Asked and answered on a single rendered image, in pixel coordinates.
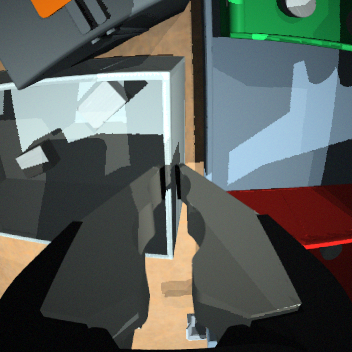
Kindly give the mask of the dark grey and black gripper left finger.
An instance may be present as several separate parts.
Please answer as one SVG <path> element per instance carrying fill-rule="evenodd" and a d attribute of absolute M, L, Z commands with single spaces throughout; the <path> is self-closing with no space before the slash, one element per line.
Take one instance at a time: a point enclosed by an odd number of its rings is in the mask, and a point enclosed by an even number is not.
<path fill-rule="evenodd" d="M 145 246 L 165 197 L 165 167 L 158 164 L 72 221 L 0 298 L 0 352 L 84 346 L 91 327 L 132 349 L 149 311 Z"/>

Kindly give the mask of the green open bin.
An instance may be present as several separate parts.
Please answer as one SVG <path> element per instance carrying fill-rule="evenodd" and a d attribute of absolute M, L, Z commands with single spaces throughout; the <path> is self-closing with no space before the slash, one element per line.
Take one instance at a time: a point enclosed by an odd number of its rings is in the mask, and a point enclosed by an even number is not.
<path fill-rule="evenodd" d="M 312 15 L 295 18 L 283 10 L 280 0 L 220 0 L 220 33 L 234 39 L 288 42 L 352 52 L 352 35 L 346 26 L 351 11 L 352 0 L 316 0 Z"/>

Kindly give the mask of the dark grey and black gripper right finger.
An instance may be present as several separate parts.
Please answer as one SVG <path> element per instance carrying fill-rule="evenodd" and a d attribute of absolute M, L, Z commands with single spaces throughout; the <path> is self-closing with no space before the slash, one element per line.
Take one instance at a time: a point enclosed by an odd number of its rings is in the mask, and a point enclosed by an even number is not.
<path fill-rule="evenodd" d="M 352 302 L 321 261 L 268 214 L 186 164 L 175 165 L 175 177 L 187 232 L 200 247 L 192 257 L 194 316 L 217 343 L 244 324 L 252 344 L 352 352 Z"/>

